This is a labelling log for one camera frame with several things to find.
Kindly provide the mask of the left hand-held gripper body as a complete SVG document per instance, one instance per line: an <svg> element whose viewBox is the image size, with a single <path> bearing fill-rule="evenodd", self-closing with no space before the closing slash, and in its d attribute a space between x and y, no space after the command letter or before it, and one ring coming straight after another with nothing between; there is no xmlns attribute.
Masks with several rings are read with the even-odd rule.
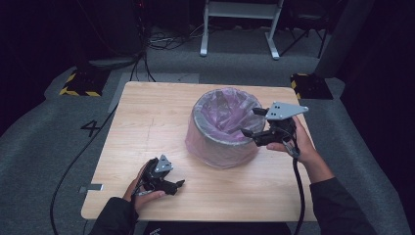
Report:
<svg viewBox="0 0 415 235"><path fill-rule="evenodd" d="M165 180L165 177L173 170L172 163L165 155L151 159L148 163L141 177L140 195L154 191L164 191L166 194L169 187L176 187L176 182Z"/></svg>

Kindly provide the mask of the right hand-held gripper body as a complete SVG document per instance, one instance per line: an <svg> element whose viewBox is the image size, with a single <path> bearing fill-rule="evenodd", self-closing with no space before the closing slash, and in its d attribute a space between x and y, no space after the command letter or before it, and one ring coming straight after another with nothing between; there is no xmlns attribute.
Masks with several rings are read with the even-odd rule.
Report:
<svg viewBox="0 0 415 235"><path fill-rule="evenodd" d="M267 115L263 117L269 128L258 132L261 136L254 139L257 146L266 146L269 143L283 144L293 140L297 128L293 117L308 111L308 107L282 102L274 102L268 109Z"/></svg>

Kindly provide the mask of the person's left hand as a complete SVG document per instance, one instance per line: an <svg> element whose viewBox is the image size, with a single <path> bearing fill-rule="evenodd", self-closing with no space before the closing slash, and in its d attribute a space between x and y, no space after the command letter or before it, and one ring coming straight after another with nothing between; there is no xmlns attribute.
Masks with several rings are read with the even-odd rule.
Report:
<svg viewBox="0 0 415 235"><path fill-rule="evenodd" d="M147 203L150 203L153 200L159 199L159 198L161 198L161 197L163 197L165 195L165 192L164 191L154 191L154 192L147 193L145 195L134 195L136 186L141 181L141 177L142 177L143 171L146 169L146 167L147 167L148 164L149 163L145 163L140 168L140 170L137 173L137 176L131 181L131 183L127 187L124 195L122 196L122 199L125 200L125 201L127 201L127 202L133 201L134 209L137 212L139 212L141 209L143 209L144 206Z"/></svg>

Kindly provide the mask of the person's right hand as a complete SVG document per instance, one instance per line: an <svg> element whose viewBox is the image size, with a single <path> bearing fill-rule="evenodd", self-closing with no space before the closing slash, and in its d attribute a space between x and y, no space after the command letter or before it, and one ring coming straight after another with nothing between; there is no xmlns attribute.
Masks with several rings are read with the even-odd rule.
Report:
<svg viewBox="0 0 415 235"><path fill-rule="evenodd" d="M296 136L297 136L297 144L300 149L300 156L299 161L304 166L311 166L318 162L320 159L319 154L313 147L313 144L306 133L303 125L301 124L300 120L297 117L293 117L293 120L296 125Z"/></svg>

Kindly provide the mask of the black yellow striped base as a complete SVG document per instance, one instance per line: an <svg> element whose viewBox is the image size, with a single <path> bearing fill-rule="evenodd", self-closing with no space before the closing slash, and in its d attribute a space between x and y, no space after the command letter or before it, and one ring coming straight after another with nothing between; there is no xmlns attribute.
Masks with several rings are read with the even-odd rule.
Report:
<svg viewBox="0 0 415 235"><path fill-rule="evenodd" d="M101 97L110 73L109 70L74 70L60 95Z"/></svg>
<svg viewBox="0 0 415 235"><path fill-rule="evenodd" d="M294 73L291 75L290 81L291 87L299 99L333 99L326 81L314 73Z"/></svg>

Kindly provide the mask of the grey tape strip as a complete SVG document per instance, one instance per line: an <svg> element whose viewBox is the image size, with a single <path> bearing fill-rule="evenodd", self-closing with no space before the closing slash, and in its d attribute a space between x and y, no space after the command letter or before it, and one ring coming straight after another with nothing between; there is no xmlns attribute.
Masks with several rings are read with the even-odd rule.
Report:
<svg viewBox="0 0 415 235"><path fill-rule="evenodd" d="M88 191L101 191L103 190L103 184L89 184L86 186L81 186L78 190L78 193L87 193Z"/></svg>

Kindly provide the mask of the black folding stand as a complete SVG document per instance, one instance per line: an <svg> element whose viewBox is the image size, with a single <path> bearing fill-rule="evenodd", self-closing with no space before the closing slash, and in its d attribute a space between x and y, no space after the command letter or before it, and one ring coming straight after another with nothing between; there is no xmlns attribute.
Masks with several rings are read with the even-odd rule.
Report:
<svg viewBox="0 0 415 235"><path fill-rule="evenodd" d="M314 30L321 40L317 55L317 58L320 58L328 34L329 12L315 0L287 1L287 5L283 8L283 28L290 32L294 41L281 52L281 55L287 53Z"/></svg>

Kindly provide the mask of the grey pillar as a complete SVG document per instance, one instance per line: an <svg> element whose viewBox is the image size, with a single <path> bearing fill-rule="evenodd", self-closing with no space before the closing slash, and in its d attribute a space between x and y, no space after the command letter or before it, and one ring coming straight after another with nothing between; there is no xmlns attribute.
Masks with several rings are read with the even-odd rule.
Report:
<svg viewBox="0 0 415 235"><path fill-rule="evenodd" d="M375 0L347 0L332 37L314 70L315 75L321 78L337 75L374 2Z"/></svg>

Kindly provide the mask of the grey flat stand base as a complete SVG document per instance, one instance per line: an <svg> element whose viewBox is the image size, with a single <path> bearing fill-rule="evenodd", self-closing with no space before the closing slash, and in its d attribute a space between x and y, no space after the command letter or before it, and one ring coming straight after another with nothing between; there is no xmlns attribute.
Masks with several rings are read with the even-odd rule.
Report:
<svg viewBox="0 0 415 235"><path fill-rule="evenodd" d="M101 71L119 70L134 65L140 57L114 57L89 62L91 68Z"/></svg>

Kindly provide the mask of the white metal stand frame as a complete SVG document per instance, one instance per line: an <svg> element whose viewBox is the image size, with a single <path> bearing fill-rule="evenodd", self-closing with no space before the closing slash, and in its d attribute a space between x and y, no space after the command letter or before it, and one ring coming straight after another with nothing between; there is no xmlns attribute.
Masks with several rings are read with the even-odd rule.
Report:
<svg viewBox="0 0 415 235"><path fill-rule="evenodd" d="M239 18L271 20L270 30L265 33L265 39L274 60L280 59L280 54L274 43L274 33L279 21L285 0L277 0L272 4L218 2L206 0L204 7L204 31L201 41L200 55L208 54L208 22L210 18Z"/></svg>

